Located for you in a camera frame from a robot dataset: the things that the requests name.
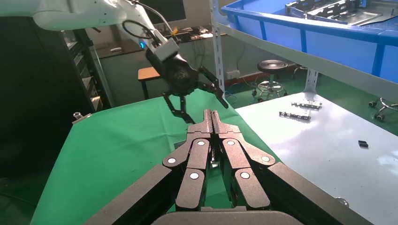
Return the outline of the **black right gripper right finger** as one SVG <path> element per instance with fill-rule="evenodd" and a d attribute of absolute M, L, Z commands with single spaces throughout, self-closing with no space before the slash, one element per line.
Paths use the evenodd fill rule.
<path fill-rule="evenodd" d="M 244 139 L 236 125 L 221 121 L 212 111 L 215 140 L 219 147 L 219 165 L 232 207 L 267 210 L 270 199 L 256 173 L 276 163 L 276 159 Z"/>

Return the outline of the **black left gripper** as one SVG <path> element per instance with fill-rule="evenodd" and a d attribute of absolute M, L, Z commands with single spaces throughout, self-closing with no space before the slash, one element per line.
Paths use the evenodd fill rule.
<path fill-rule="evenodd" d="M 169 92 L 163 92 L 163 98 L 175 117 L 183 119 L 187 124 L 195 124 L 186 111 L 185 96 L 192 93 L 196 88 L 214 94 L 224 108 L 229 107 L 229 104 L 223 98 L 224 92 L 220 88 L 218 78 L 207 68 L 193 69 L 178 53 L 164 61 L 160 61 L 150 50 L 146 51 L 145 56 L 168 85 Z M 207 78 L 210 83 L 200 82 L 199 74 Z M 179 110 L 173 106 L 169 98 L 170 95 L 179 96 Z"/>

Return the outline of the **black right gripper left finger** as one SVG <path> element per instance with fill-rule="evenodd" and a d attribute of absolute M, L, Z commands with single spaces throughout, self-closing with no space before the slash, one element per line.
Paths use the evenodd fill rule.
<path fill-rule="evenodd" d="M 175 173 L 176 211 L 199 211 L 204 204 L 212 134 L 211 110 L 205 109 L 203 121 L 190 125 L 184 143 L 162 161 Z"/>

